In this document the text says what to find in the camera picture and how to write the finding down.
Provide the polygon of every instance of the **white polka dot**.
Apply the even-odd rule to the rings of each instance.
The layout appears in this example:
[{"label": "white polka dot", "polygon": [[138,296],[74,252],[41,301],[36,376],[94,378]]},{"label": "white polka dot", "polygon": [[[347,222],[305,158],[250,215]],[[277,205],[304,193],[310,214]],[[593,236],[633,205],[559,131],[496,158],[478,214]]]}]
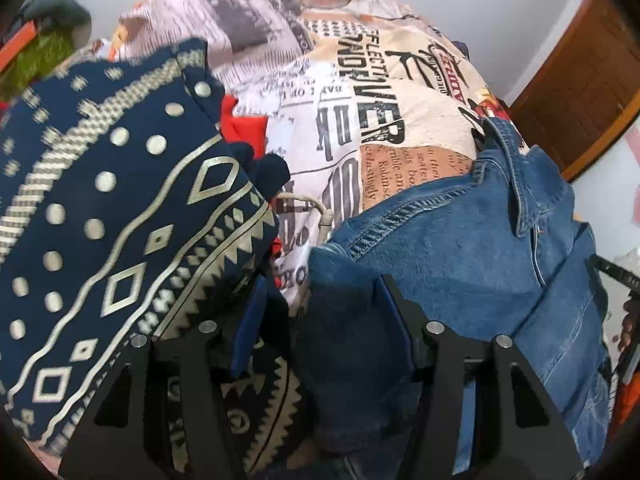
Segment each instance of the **white polka dot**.
[{"label": "white polka dot", "polygon": [[196,84],[195,91],[198,97],[209,97],[211,95],[211,87],[204,81]]},{"label": "white polka dot", "polygon": [[116,187],[116,176],[111,171],[101,171],[95,177],[95,189],[103,193],[110,192]]},{"label": "white polka dot", "polygon": [[57,251],[49,251],[48,253],[44,253],[42,263],[45,269],[50,270],[50,272],[55,272],[56,270],[62,269],[62,256],[60,256],[60,253]]},{"label": "white polka dot", "polygon": [[129,131],[126,128],[116,128],[111,132],[111,142],[116,146],[124,146],[129,140]]},{"label": "white polka dot", "polygon": [[29,283],[21,276],[14,278],[11,285],[14,289],[14,294],[18,296],[18,298],[26,296],[29,293]]},{"label": "white polka dot", "polygon": [[154,135],[146,140],[146,150],[151,155],[160,155],[166,149],[166,139],[162,135]]},{"label": "white polka dot", "polygon": [[66,217],[65,208],[62,204],[49,204],[45,216],[47,217],[47,222],[50,224],[62,224]]},{"label": "white polka dot", "polygon": [[57,312],[62,308],[62,296],[55,290],[44,297],[44,306],[49,312]]},{"label": "white polka dot", "polygon": [[171,115],[171,117],[179,117],[184,113],[184,108],[178,103],[167,103],[164,111]]},{"label": "white polka dot", "polygon": [[89,240],[99,240],[104,236],[102,220],[91,218],[84,223],[84,234]]},{"label": "white polka dot", "polygon": [[9,325],[9,334],[14,339],[22,339],[24,334],[27,332],[24,321],[21,319],[15,319]]}]

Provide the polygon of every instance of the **diamond pattern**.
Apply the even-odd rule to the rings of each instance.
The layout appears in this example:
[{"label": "diamond pattern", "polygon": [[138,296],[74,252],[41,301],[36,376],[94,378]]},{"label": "diamond pattern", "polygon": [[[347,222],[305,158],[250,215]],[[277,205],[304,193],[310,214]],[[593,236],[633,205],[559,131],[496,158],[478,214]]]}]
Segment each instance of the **diamond pattern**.
[{"label": "diamond pattern", "polygon": [[94,355],[95,346],[97,344],[97,339],[85,339],[84,341],[78,341],[74,347],[74,351],[71,352],[69,362],[75,363],[91,359],[91,356]]},{"label": "diamond pattern", "polygon": [[167,303],[173,303],[175,301],[174,292],[172,290],[168,290],[164,288],[160,291],[160,298],[165,300]]},{"label": "diamond pattern", "polygon": [[[129,306],[131,303],[135,303],[138,299],[138,295],[140,294],[140,288],[142,287],[142,278],[145,275],[145,267],[146,262],[142,262],[141,264],[137,264],[130,269],[123,270],[109,277],[107,288],[104,292],[104,301],[102,302],[100,317],[108,316],[121,308]],[[113,297],[116,293],[118,283],[130,277],[132,277],[132,280],[129,295],[126,298],[113,303]]]},{"label": "diamond pattern", "polygon": [[188,280],[191,277],[191,273],[189,272],[189,269],[187,269],[187,267],[178,267],[176,272],[178,273],[178,276],[180,276],[184,280]]},{"label": "diamond pattern", "polygon": [[158,316],[153,312],[147,312],[145,319],[141,319],[138,322],[138,328],[143,334],[151,334],[155,326],[158,325]]},{"label": "diamond pattern", "polygon": [[28,408],[21,409],[20,416],[22,417],[22,420],[30,426],[33,426],[36,422],[35,413],[33,413],[33,410],[29,410]]},{"label": "diamond pattern", "polygon": [[173,230],[174,225],[171,224],[151,231],[146,239],[145,254],[155,253],[160,249],[164,249],[169,243]]},{"label": "diamond pattern", "polygon": [[[207,189],[202,189],[202,185],[204,184],[207,173],[209,173],[209,169],[220,164],[231,164],[231,170],[226,176],[226,180],[218,186],[211,186]],[[200,200],[229,191],[236,180],[236,176],[238,176],[239,168],[240,165],[238,164],[238,161],[230,156],[215,156],[203,161],[200,169],[198,170],[196,180],[193,182],[193,187],[191,187],[191,192],[187,199],[187,205],[195,204]]]},{"label": "diamond pattern", "polygon": [[234,208],[232,215],[234,217],[234,220],[239,224],[244,222],[244,215],[242,214],[242,211],[240,211],[239,209]]},{"label": "diamond pattern", "polygon": [[169,305],[165,300],[162,300],[161,298],[154,298],[153,306],[154,310],[158,314],[166,314],[167,312],[169,312]]},{"label": "diamond pattern", "polygon": [[184,288],[184,281],[180,276],[172,276],[169,282],[173,288]]},{"label": "diamond pattern", "polygon": [[[36,384],[33,389],[33,402],[60,402],[65,398],[66,387],[71,377],[71,366],[58,368],[42,368],[38,371]],[[44,381],[50,378],[58,378],[58,386],[53,393],[43,392]]]}]

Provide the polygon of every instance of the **clothing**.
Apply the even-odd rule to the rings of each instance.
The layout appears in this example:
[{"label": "clothing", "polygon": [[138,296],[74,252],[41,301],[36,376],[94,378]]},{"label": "clothing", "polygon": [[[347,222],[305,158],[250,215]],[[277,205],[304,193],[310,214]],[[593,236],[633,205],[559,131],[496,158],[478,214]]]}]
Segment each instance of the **clothing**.
[{"label": "clothing", "polygon": [[225,95],[220,111],[220,133],[226,142],[246,142],[254,149],[254,157],[264,155],[267,117],[234,117],[232,112],[238,98]]},{"label": "clothing", "polygon": [[[206,47],[62,68],[0,123],[0,397],[54,455],[132,336],[177,336],[210,314],[212,291],[270,256],[268,200],[289,170],[219,135],[224,89]],[[293,420],[299,383],[273,353],[226,385],[230,423],[251,417],[235,435],[253,469],[295,449],[303,436],[287,430],[305,427]],[[260,397],[244,392],[258,382]]]},{"label": "clothing", "polygon": [[[404,349],[371,301],[374,279],[389,273],[405,298],[461,336],[512,336],[582,458],[593,463],[602,451],[607,303],[588,266],[591,229],[572,219],[571,188],[542,150],[521,154],[507,121],[489,119],[483,127],[487,146],[471,174],[404,190],[347,220],[311,251],[311,298],[292,329],[292,352],[314,396],[316,437],[325,449],[362,460],[363,448],[384,447],[383,435],[401,434],[415,414],[419,386],[409,384]],[[457,471],[470,456],[470,389]],[[364,478],[393,478],[400,458],[391,454]],[[387,475],[376,474],[383,470]]]},{"label": "clothing", "polygon": [[[285,191],[332,209],[333,229],[400,190],[466,173],[481,117],[503,112],[468,56],[393,0],[143,0],[115,36],[120,60],[206,38],[213,75],[239,99],[232,114],[268,117],[266,152],[293,174]],[[275,208],[274,264],[293,311],[319,212]]]}]

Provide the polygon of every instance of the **door frame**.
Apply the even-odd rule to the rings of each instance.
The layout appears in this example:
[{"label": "door frame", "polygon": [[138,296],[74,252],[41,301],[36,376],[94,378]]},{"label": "door frame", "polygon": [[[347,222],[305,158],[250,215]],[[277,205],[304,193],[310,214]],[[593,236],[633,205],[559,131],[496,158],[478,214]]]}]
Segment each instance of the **door frame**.
[{"label": "door frame", "polygon": [[[591,7],[593,0],[582,0],[578,11],[575,13],[572,22],[567,27],[567,30],[558,41],[558,44],[554,47],[549,57],[542,64],[536,75],[533,76],[531,81],[525,86],[524,90],[520,93],[517,99],[509,107],[510,111],[518,110],[531,96],[531,93],[535,91],[536,86],[543,80],[546,73],[551,69],[553,63],[560,56],[562,50],[567,46],[571,38],[574,36],[575,31],[578,29],[582,21],[584,20],[587,11]],[[574,162],[572,162],[563,172],[562,177],[568,182],[574,181],[585,170],[587,170],[596,160],[598,160],[609,148],[616,142],[625,131],[631,126],[636,117],[640,114],[640,90],[636,92],[629,104],[620,112],[618,118],[613,121],[609,128],[604,131],[600,137],[590,146],[588,149]]]}]

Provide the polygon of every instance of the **red fabric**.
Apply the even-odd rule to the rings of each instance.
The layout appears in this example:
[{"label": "red fabric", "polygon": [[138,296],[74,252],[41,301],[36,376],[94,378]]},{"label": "red fabric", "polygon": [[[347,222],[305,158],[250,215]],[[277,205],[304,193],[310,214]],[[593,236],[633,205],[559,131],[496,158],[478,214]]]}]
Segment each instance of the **red fabric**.
[{"label": "red fabric", "polygon": [[267,117],[233,117],[232,111],[238,98],[225,95],[220,111],[220,133],[226,142],[246,142],[254,149],[254,157],[264,155],[267,133]]},{"label": "red fabric", "polygon": [[280,238],[276,236],[276,239],[273,241],[273,244],[271,244],[271,256],[273,257],[279,256],[281,250],[282,250],[282,242],[280,241]]}]

